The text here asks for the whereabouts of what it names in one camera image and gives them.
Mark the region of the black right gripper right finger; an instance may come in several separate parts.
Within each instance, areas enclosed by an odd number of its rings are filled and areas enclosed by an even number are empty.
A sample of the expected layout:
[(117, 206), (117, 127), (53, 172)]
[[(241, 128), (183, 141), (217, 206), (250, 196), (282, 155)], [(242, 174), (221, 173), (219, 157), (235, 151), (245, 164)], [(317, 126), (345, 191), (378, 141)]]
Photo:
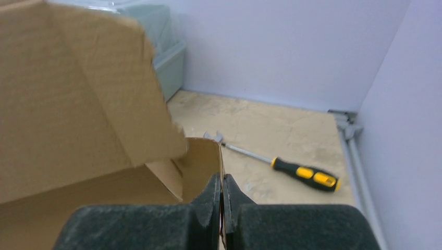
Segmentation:
[(227, 249), (379, 249), (362, 213), (345, 204), (256, 204), (223, 179)]

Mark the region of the brown cardboard box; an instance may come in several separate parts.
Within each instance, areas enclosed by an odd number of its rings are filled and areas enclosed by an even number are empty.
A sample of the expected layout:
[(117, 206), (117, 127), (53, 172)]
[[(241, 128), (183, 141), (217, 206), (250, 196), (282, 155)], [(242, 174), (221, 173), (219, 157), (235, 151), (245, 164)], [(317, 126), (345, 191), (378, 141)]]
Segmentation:
[(186, 137), (135, 20), (1, 1), (1, 249), (54, 249), (92, 205), (188, 204), (224, 172)]

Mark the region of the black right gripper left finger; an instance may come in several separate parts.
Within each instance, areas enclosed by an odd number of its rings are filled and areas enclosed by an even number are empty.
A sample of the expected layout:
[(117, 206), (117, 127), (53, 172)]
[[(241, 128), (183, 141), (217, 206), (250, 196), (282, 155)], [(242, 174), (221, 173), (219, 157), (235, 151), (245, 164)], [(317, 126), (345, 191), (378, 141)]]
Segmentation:
[(54, 249), (218, 249), (221, 179), (188, 204), (92, 205), (77, 209)]

